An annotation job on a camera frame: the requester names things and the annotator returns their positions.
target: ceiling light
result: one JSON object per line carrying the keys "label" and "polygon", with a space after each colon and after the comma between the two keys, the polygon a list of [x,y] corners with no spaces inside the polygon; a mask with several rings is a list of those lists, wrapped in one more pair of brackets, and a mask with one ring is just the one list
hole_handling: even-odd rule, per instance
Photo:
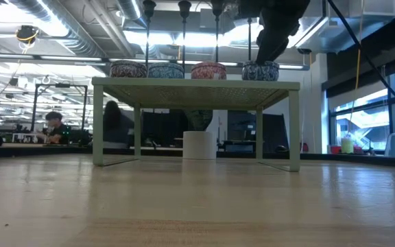
{"label": "ceiling light", "polygon": [[296,47],[299,48],[300,46],[302,46],[304,43],[306,43],[306,41],[308,41],[316,32],[318,32],[318,30],[324,26],[324,24],[326,24],[328,21],[328,17],[325,17],[324,19],[322,19],[321,22],[319,22],[312,30],[310,30],[310,32],[308,32],[306,34],[306,36],[304,36],[298,43],[296,43]]}
{"label": "ceiling light", "polygon": [[[123,33],[129,43],[138,45],[147,43],[147,34],[145,32],[124,31]],[[149,43],[152,45],[171,45],[173,44],[173,38],[165,32],[152,32],[149,35]]]}
{"label": "ceiling light", "polygon": [[237,66],[239,66],[239,64],[237,62],[220,62],[220,64],[223,64],[223,65],[228,66],[228,67],[237,67]]}
{"label": "ceiling light", "polygon": [[[145,62],[145,59],[142,59],[142,58],[139,58],[139,59],[111,58],[111,59],[109,59],[110,62],[116,62],[116,61],[120,61],[120,60],[140,62],[140,63]],[[169,61],[168,60],[159,60],[159,59],[149,59],[149,63],[157,63],[157,62],[169,62]]]}
{"label": "ceiling light", "polygon": [[101,62],[101,58],[85,58],[77,56],[41,56],[41,58],[45,60]]}
{"label": "ceiling light", "polygon": [[302,65],[280,64],[280,69],[302,70],[302,69],[304,69],[304,66],[302,66]]}
{"label": "ceiling light", "polygon": [[22,54],[0,54],[0,58],[7,59],[34,59],[32,55],[22,55]]}
{"label": "ceiling light", "polygon": [[[179,35],[175,39],[176,45],[182,45],[184,38]],[[219,46],[228,45],[223,34],[219,34]],[[185,46],[187,47],[216,47],[216,35],[215,34],[202,34],[202,33],[188,33],[185,36]]]}
{"label": "ceiling light", "polygon": [[[198,64],[198,63],[201,63],[201,62],[202,61],[185,61],[184,63],[188,64],[188,65],[195,65],[195,64]],[[177,63],[178,64],[182,64],[182,60],[178,60]]]}

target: metal rod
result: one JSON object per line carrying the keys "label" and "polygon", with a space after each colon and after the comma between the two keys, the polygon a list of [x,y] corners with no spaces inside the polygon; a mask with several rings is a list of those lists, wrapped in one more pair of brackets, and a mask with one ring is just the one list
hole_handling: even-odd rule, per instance
{"label": "metal rod", "polygon": [[85,128],[85,113],[86,113],[86,98],[88,97],[88,87],[85,86],[85,95],[83,99],[83,113],[82,113],[82,131]]}
{"label": "metal rod", "polygon": [[187,27],[187,20],[184,18],[182,21],[182,69],[184,70],[184,78],[185,78],[185,29]]}
{"label": "metal rod", "polygon": [[219,62],[219,17],[216,16],[216,62]]}
{"label": "metal rod", "polygon": [[147,20],[147,42],[145,44],[145,67],[149,71],[149,35],[150,35],[150,19]]}
{"label": "metal rod", "polygon": [[249,30],[248,30],[248,60],[251,61],[251,22],[252,19],[248,18],[248,25],[249,25]]}
{"label": "metal rod", "polygon": [[39,86],[36,85],[36,89],[34,90],[34,101],[33,101],[33,113],[32,113],[32,127],[30,128],[30,131],[34,131],[34,122],[36,120],[36,105],[38,103],[38,89]]}

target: wooden table surface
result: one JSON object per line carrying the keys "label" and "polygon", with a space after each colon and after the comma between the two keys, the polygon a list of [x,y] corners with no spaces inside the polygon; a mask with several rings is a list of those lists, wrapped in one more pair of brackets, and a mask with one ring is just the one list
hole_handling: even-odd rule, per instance
{"label": "wooden table surface", "polygon": [[0,246],[395,247],[395,168],[0,158]]}

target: desk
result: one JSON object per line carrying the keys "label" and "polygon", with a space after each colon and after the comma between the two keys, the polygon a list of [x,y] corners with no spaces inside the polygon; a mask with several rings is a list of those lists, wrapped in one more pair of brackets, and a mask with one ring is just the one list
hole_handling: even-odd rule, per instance
{"label": "desk", "polygon": [[38,142],[38,135],[37,134],[27,134],[27,133],[13,133],[12,135],[12,142],[14,143],[14,137],[18,136],[18,139],[24,139],[24,137],[33,137],[33,142],[36,140]]}
{"label": "desk", "polygon": [[141,157],[141,109],[255,110],[256,159],[263,160],[263,110],[289,97],[290,164],[278,167],[289,172],[300,169],[299,82],[238,80],[187,80],[158,78],[93,78],[93,163],[103,160],[103,93],[134,108],[135,155]]}

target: blue patterned bowl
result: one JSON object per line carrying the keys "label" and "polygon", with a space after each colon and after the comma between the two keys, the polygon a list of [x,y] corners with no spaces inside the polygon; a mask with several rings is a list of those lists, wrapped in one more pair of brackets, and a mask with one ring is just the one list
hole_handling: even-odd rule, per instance
{"label": "blue patterned bowl", "polygon": [[258,65],[249,61],[243,64],[241,77],[243,80],[276,81],[279,77],[279,68],[280,65],[276,62],[267,61],[264,65]]}
{"label": "blue patterned bowl", "polygon": [[110,66],[110,76],[112,78],[146,78],[147,68],[138,62],[118,60]]}
{"label": "blue patterned bowl", "polygon": [[183,79],[184,69],[178,64],[159,62],[149,66],[149,78]]}

